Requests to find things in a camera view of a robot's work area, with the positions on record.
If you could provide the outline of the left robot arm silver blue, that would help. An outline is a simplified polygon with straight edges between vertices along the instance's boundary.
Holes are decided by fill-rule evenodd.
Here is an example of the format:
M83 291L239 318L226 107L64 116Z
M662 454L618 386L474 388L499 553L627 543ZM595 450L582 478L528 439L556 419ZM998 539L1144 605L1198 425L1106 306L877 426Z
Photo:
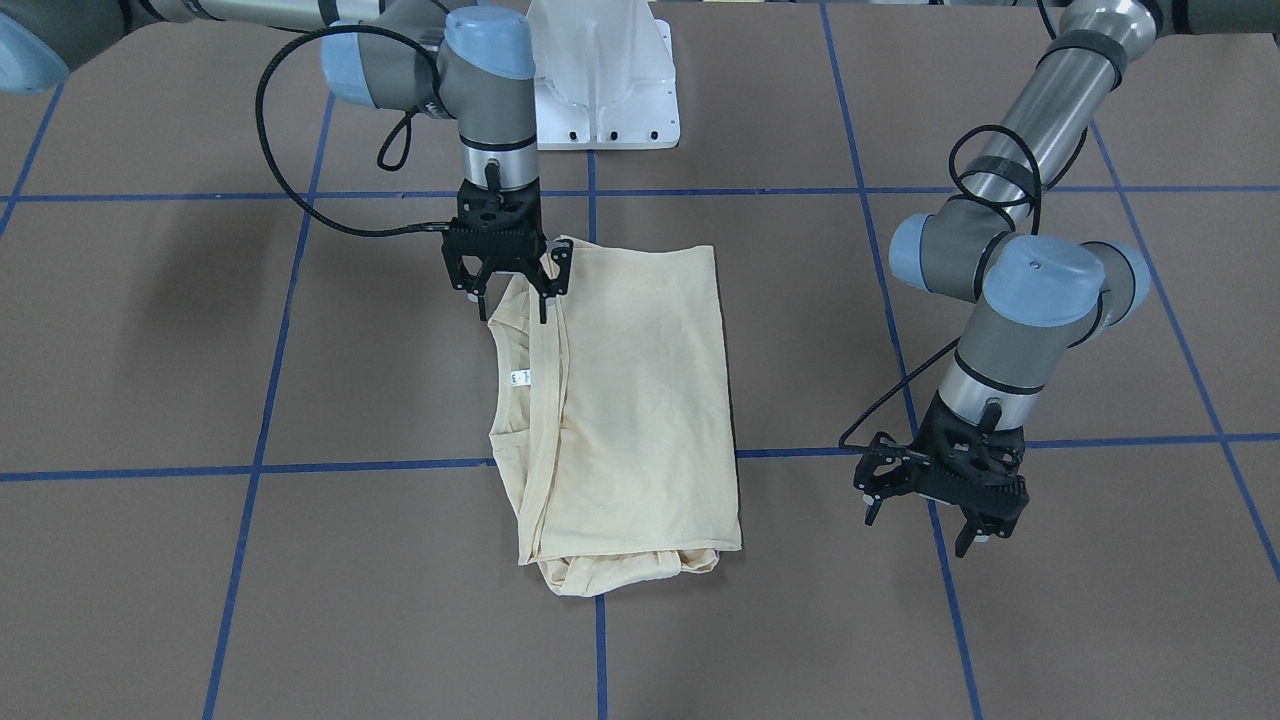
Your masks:
M1169 36L1277 32L1275 1L1073 1L986 146L948 167L955 193L905 219L890 270L928 293L970 302L964 332L919 430L859 445L852 483L874 524L888 498L918 495L960 509L954 543L1006 538L1028 505L1024 427L1061 356L1126 320L1152 274L1125 243L1074 243L1041 228L1042 202L1129 67Z

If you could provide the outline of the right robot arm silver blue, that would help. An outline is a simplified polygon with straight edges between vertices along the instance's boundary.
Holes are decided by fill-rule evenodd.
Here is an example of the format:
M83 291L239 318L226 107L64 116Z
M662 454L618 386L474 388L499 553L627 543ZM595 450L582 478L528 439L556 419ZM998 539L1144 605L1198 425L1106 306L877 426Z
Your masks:
M239 22L292 32L264 69L255 124L264 159L307 215L344 234L384 238L436 232L454 290L486 302L495 274L521 275L540 307L570 288L573 246L541 225L532 32L526 18L485 1L5 1L3 90L40 94L64 83L147 26ZM387 229L342 224L298 193L271 150L265 118L276 69L317 44L330 94L393 110L393 137L416 117L452 119L463 151L456 214Z

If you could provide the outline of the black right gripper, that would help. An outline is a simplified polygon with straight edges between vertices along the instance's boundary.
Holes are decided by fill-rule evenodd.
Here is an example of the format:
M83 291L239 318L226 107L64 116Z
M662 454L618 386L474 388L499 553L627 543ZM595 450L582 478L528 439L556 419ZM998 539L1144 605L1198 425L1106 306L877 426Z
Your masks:
M442 254L454 290L476 304L479 318L490 316L486 292L494 273L525 275L538 293L538 315L548 322L548 306L567 295L573 240L444 240Z

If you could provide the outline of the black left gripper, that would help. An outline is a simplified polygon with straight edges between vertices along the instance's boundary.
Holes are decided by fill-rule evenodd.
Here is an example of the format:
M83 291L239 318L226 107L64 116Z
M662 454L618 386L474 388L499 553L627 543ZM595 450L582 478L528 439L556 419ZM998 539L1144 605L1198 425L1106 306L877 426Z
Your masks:
M960 507L966 518L954 543L956 559L964 559L974 543L988 542L992 536L1010 537L1029 502L1027 482L1020 474L984 486L951 471L933 470L925 474L925 495ZM863 501L867 506L864 524L873 527L884 500L879 495L864 495Z

